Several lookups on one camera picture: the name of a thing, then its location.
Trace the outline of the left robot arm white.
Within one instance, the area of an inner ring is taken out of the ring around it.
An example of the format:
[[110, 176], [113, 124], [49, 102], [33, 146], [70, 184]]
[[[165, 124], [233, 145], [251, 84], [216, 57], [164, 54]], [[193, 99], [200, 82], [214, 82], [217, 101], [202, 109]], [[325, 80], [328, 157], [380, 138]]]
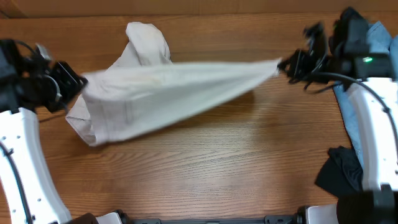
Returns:
[[37, 45], [23, 56], [20, 40], [1, 40], [1, 184], [13, 223], [69, 223], [40, 143], [36, 108], [64, 110], [88, 83]]

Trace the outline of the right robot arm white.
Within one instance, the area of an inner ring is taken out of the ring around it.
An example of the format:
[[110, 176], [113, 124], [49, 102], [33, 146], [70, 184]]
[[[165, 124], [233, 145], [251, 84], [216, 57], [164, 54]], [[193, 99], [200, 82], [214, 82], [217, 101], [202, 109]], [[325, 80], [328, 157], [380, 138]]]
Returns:
[[304, 30], [308, 49], [278, 64], [291, 84], [334, 91], [352, 147], [331, 148], [318, 174], [332, 205], [304, 206], [287, 223], [397, 222], [397, 50], [380, 23], [349, 7], [327, 37], [323, 24]]

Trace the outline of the beige shorts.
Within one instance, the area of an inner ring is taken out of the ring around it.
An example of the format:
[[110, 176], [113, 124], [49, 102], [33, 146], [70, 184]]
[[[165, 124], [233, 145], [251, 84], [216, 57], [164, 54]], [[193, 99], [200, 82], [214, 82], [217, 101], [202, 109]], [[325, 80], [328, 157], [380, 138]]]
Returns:
[[88, 83], [66, 120], [89, 146], [125, 141], [237, 98], [276, 77], [278, 60], [174, 63], [152, 24], [131, 22], [122, 55]]

